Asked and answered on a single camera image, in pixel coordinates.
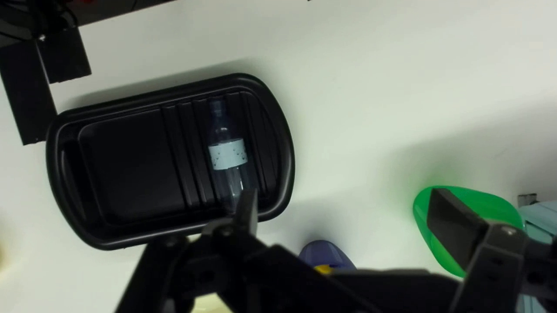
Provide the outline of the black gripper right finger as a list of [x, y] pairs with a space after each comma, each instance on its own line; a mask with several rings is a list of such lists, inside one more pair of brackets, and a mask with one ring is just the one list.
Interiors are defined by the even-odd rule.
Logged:
[[517, 209], [470, 188], [426, 189], [426, 245], [468, 289], [519, 290], [527, 240]]

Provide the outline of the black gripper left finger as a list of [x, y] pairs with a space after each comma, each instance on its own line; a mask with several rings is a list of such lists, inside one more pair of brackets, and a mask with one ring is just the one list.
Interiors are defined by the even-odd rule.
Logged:
[[231, 217], [214, 219], [205, 224], [202, 233], [205, 236], [212, 235], [217, 228], [231, 226], [254, 235], [257, 231], [257, 191], [256, 189], [243, 189], [238, 196]]

